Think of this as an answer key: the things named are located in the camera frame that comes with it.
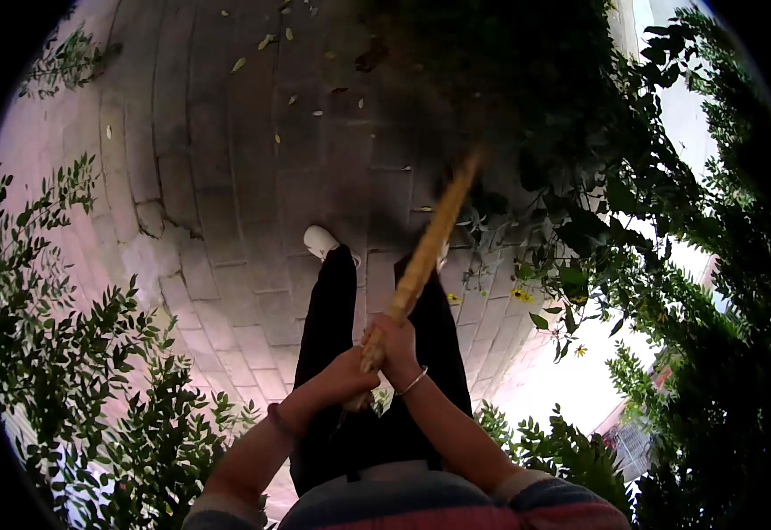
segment yellow leaf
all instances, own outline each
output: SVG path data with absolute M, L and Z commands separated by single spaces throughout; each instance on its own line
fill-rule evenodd
M 273 39 L 275 39 L 277 36 L 275 35 L 265 35 L 265 38 L 262 39 L 261 42 L 259 42 L 259 51 L 265 49 L 265 46 L 273 42 Z
M 237 61 L 235 61 L 235 65 L 232 67 L 232 72 L 231 72 L 231 73 L 233 73 L 233 74 L 234 74 L 234 73 L 235 73 L 236 71 L 238 71 L 238 69 L 239 69 L 239 68 L 241 68 L 241 67 L 243 66 L 243 64 L 244 64 L 244 63 L 246 63 L 246 62 L 247 62 L 247 59 L 246 59 L 246 58 L 244 58 L 244 57 L 242 57 L 242 58 L 238 59 Z

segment black-eyed susan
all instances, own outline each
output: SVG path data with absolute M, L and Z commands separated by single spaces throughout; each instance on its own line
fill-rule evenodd
M 520 300 L 524 303 L 533 301 L 533 296 L 521 288 L 515 288 L 511 291 L 512 297 L 516 300 Z

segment wrist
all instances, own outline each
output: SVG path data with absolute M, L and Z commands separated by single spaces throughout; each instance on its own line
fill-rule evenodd
M 391 386 L 395 392 L 405 392 L 406 388 L 412 384 L 423 372 L 423 368 L 416 360 L 406 363 L 403 366 L 395 367 L 385 374 L 388 377 Z

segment wooden stick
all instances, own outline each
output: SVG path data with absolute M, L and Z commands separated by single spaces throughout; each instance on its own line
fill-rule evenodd
M 408 317 L 409 311 L 414 307 L 423 287 L 429 281 L 436 265 L 436 259 L 441 247 L 450 238 L 450 232 L 462 210 L 468 190 L 474 182 L 474 177 L 479 171 L 479 166 L 484 158 L 483 149 L 479 146 L 472 148 L 462 166 L 454 175 L 453 182 L 438 203 L 432 222 L 423 233 L 412 260 L 406 266 L 406 272 L 397 284 L 397 290 L 391 299 L 391 304 L 385 313 L 402 324 Z M 385 336 L 376 327 L 371 330 L 368 342 L 361 352 L 361 371 L 376 373 L 382 366 L 385 357 Z M 352 398 L 344 404 L 344 408 L 350 412 L 358 412 L 365 402 L 366 394 Z

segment sneaker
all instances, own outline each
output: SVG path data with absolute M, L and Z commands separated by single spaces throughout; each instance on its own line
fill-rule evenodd
M 303 234 L 303 244 L 306 245 L 309 252 L 315 254 L 321 261 L 327 259 L 330 250 L 337 249 L 341 245 L 326 228 L 317 225 L 306 228 L 306 233 Z M 349 254 L 353 257 L 353 263 L 358 269 L 361 258 L 352 250 L 349 251 Z

